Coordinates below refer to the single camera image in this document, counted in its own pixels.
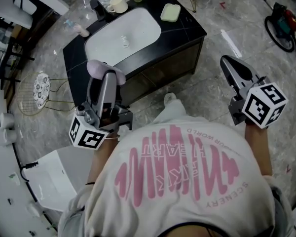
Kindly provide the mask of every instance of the faucet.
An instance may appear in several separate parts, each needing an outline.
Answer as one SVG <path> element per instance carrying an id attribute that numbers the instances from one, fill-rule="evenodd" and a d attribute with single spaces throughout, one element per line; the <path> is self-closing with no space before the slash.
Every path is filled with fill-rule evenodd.
<path id="1" fill-rule="evenodd" d="M 107 10 L 103 7 L 103 5 L 98 0 L 90 1 L 91 8 L 95 10 L 98 16 L 98 21 L 101 22 L 103 20 L 107 22 L 111 22 L 115 19 L 115 17 L 107 12 Z"/>

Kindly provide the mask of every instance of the marble floor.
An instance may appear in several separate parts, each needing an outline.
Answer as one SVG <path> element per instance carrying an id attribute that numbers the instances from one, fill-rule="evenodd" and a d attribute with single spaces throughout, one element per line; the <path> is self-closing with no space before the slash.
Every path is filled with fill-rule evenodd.
<path id="1" fill-rule="evenodd" d="M 269 0 L 285 4 L 296 14 L 291 0 Z M 191 8 L 189 0 L 179 2 Z M 264 28 L 264 18 L 271 14 L 261 0 L 197 0 L 197 12 L 191 14 L 208 33 L 194 75 L 186 75 L 133 105 L 134 129 L 149 124 L 163 109 L 163 96 L 174 92 L 182 100 L 187 113 L 223 123 L 244 134 L 244 124 L 234 126 L 228 104 L 234 95 L 220 69 L 222 55 L 236 56 L 252 65 L 261 76 L 267 75 L 287 95 L 289 103 L 281 120 L 268 130 L 274 176 L 290 202 L 296 202 L 296 53 L 278 48 Z M 96 15 L 77 0 L 39 41 L 32 52 L 35 61 L 26 64 L 20 75 L 45 71 L 52 78 L 65 78 L 62 49 L 76 36 L 64 27 L 67 19 L 87 27 Z M 66 85 L 60 99 L 70 100 Z M 44 109 L 37 116 L 23 116 L 14 100 L 11 111 L 17 120 L 16 148 L 23 164 L 32 162 L 50 151 L 70 144 L 68 130 L 73 112 Z M 120 135 L 127 133 L 122 127 Z"/>

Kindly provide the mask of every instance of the toilet paper roll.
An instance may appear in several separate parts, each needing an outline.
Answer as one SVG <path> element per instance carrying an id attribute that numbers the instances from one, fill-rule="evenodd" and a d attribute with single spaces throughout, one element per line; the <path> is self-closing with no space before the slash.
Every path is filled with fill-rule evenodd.
<path id="1" fill-rule="evenodd" d="M 5 129 L 3 131 L 3 140 L 6 146 L 16 142 L 16 138 L 17 138 L 16 131 L 8 130 L 8 129 Z"/>
<path id="2" fill-rule="evenodd" d="M 0 114 L 0 128 L 9 129 L 14 126 L 14 116 L 10 113 L 1 113 Z"/>

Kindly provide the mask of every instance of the cup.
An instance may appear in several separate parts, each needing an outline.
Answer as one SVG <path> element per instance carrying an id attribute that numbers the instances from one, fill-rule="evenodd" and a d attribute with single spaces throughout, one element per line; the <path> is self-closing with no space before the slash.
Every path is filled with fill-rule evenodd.
<path id="1" fill-rule="evenodd" d="M 128 4 L 125 0 L 111 0 L 107 7 L 109 12 L 123 13 L 128 9 Z"/>

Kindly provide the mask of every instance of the soap bar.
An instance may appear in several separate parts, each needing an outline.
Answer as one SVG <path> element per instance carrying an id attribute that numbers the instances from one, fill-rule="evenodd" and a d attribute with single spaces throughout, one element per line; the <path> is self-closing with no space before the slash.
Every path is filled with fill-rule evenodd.
<path id="1" fill-rule="evenodd" d="M 178 4 L 167 3 L 162 10 L 161 20 L 168 22 L 176 22 L 179 18 L 181 7 Z"/>

